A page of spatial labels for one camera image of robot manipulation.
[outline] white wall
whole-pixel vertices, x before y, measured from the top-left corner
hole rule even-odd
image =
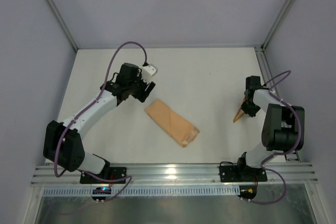
[[[285,0],[54,0],[79,48],[261,45]]]
[[[330,206],[336,205],[336,0],[296,0],[267,48],[273,73],[291,69],[280,86],[306,110],[304,159],[312,161]]]
[[[16,223],[75,59],[44,0],[0,0],[1,223]]]

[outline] glass panel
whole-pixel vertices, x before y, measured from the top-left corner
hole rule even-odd
[[[256,199],[275,200],[282,191],[282,185],[259,185]],[[70,211],[75,213],[59,214]],[[118,198],[105,204],[95,204],[91,198],[84,197],[44,197],[36,223],[313,224],[316,220],[304,185],[288,185],[285,199],[268,206],[240,201],[237,196]]]

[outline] brown paper bag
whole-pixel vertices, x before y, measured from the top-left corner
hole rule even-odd
[[[182,147],[198,136],[199,130],[189,121],[172,111],[161,100],[156,100],[145,109],[146,113]]]

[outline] white floor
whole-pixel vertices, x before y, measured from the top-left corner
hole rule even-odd
[[[77,112],[99,92],[114,50],[79,50],[59,121]],[[261,76],[253,48],[148,49],[158,67],[156,87],[145,103],[130,97],[105,115],[83,140],[85,150],[113,163],[236,162],[261,141],[265,113],[233,124],[242,102],[245,78]],[[141,49],[122,49],[110,77],[124,62],[140,66]],[[161,99],[192,122],[200,134],[181,148],[144,109]]]

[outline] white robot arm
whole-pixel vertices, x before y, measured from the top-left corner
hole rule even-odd
[[[300,150],[304,142],[305,117],[302,107],[292,106],[277,98],[273,91],[261,85],[259,76],[246,78],[244,95],[241,109],[245,114],[254,117],[260,109],[266,112],[261,143],[243,153],[234,168],[222,165],[227,162],[221,162],[219,174],[224,183],[267,181],[263,165],[276,155]],[[252,199],[255,194],[252,196],[248,193],[247,196]]]
[[[139,68],[136,65],[124,63],[116,80],[114,81],[112,78],[108,81],[104,90],[99,92],[78,113],[61,123],[52,121],[48,124],[43,155],[54,161],[58,141],[66,126],[70,125],[61,143],[58,165],[70,172],[81,170],[109,179],[109,172],[106,170],[110,169],[110,163],[101,157],[85,152],[82,139],[106,113],[116,108],[130,95],[144,102],[155,87],[155,83],[151,82],[151,79],[157,71],[153,65]]]

